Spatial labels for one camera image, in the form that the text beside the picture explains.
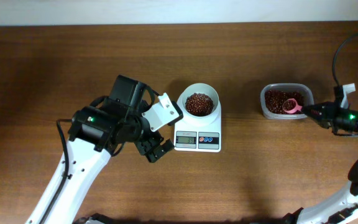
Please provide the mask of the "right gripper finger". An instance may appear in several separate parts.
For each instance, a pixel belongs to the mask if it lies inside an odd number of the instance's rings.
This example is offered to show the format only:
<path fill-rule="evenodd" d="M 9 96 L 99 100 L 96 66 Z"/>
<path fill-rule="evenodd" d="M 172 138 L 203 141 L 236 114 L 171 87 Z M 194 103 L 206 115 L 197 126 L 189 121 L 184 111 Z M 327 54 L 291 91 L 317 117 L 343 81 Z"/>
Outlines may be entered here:
<path fill-rule="evenodd" d="M 324 114 L 318 110 L 305 110 L 302 109 L 302 113 L 312 119 L 316 124 L 322 128 L 330 128 L 330 121 L 324 117 Z"/>
<path fill-rule="evenodd" d="M 301 112 L 307 116 L 323 116 L 326 114 L 326 103 L 303 106 Z"/>

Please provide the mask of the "pink measuring scoop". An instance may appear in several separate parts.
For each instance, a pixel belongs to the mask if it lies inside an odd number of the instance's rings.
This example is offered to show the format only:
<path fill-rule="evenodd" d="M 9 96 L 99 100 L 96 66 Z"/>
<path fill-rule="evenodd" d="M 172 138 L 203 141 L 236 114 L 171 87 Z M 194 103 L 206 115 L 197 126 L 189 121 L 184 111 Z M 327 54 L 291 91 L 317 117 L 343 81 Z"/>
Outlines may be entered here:
<path fill-rule="evenodd" d="M 295 114 L 297 112 L 301 112 L 302 106 L 298 104 L 296 99 L 290 98 L 283 103 L 282 110 L 287 114 Z"/>

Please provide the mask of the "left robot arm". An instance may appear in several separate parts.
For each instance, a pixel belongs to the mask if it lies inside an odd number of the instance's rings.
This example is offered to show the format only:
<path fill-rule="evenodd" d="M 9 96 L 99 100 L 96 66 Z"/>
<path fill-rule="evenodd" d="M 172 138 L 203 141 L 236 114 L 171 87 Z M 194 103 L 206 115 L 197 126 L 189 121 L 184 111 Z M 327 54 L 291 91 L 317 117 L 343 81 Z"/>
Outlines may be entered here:
<path fill-rule="evenodd" d="M 119 75 L 108 96 L 78 110 L 68 136 L 58 129 L 63 154 L 28 223 L 71 223 L 95 178 L 132 142 L 140 155 L 154 163 L 174 148 L 159 129 L 183 118 L 166 93 L 159 95 L 137 80 Z"/>

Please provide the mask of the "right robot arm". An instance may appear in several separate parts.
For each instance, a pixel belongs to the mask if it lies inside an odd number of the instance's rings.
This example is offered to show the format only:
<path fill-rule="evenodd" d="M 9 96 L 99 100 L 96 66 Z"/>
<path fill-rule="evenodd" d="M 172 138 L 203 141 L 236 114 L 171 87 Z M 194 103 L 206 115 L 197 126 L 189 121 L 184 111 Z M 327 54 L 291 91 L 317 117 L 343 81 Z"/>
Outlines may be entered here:
<path fill-rule="evenodd" d="M 358 133 L 358 111 L 341 108 L 337 102 L 324 102 L 304 106 L 302 113 L 323 128 Z M 325 201 L 308 208 L 299 208 L 286 214 L 280 223 L 334 224 L 350 223 L 358 218 L 358 160 L 348 173 L 347 184 Z"/>

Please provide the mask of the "white digital kitchen scale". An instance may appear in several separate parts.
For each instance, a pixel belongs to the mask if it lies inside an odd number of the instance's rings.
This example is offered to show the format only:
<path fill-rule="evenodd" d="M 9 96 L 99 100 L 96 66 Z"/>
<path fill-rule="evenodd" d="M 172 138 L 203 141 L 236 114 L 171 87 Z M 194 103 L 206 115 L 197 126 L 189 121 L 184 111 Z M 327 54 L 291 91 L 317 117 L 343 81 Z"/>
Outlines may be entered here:
<path fill-rule="evenodd" d="M 186 100 L 179 97 L 183 118 L 175 123 L 174 146 L 177 151 L 220 152 L 222 149 L 221 104 L 214 102 L 211 114 L 193 116 L 185 109 Z"/>

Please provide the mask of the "clear plastic bean container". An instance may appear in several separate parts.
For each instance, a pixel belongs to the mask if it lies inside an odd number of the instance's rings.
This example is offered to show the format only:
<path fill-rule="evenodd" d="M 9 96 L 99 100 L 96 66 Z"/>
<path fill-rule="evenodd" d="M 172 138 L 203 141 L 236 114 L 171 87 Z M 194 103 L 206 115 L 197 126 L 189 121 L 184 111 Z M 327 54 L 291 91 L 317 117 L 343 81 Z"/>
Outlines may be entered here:
<path fill-rule="evenodd" d="M 265 86 L 260 92 L 260 105 L 262 113 L 267 119 L 304 119 L 304 114 L 276 114 L 268 110 L 265 93 L 269 90 L 283 91 L 286 93 L 297 91 L 304 97 L 304 105 L 312 105 L 314 103 L 313 94 L 311 90 L 299 83 L 274 83 Z"/>

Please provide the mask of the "red beans in bowl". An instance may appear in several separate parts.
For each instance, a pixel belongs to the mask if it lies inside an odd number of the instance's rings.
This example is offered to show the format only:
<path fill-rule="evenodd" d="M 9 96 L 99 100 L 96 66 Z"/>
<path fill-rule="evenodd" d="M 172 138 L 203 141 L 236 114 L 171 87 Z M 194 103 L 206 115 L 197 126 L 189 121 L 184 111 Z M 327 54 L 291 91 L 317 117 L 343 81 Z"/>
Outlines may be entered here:
<path fill-rule="evenodd" d="M 185 109 L 193 116 L 207 116 L 213 108 L 213 100 L 204 93 L 194 93 L 185 102 Z"/>

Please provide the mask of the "white round bowl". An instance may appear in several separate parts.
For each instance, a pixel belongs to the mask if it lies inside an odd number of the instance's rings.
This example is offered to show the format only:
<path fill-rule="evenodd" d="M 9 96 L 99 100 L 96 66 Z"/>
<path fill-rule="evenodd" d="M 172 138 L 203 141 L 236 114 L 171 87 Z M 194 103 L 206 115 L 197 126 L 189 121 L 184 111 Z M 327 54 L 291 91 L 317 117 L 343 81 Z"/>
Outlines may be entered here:
<path fill-rule="evenodd" d="M 207 116 L 193 116 L 192 114 L 187 112 L 187 110 L 185 109 L 186 99 L 194 93 L 204 93 L 204 94 L 208 95 L 213 100 L 214 108 L 213 108 L 211 114 L 209 114 Z M 221 110 L 219 95 L 218 95 L 217 91 L 212 86 L 205 84 L 205 83 L 195 83 L 195 84 L 188 86 L 182 92 L 182 94 L 180 95 L 180 99 L 178 101 L 180 102 L 180 106 L 182 106 L 184 108 L 185 113 L 189 114 L 191 117 L 194 117 L 194 118 L 216 117 Z"/>

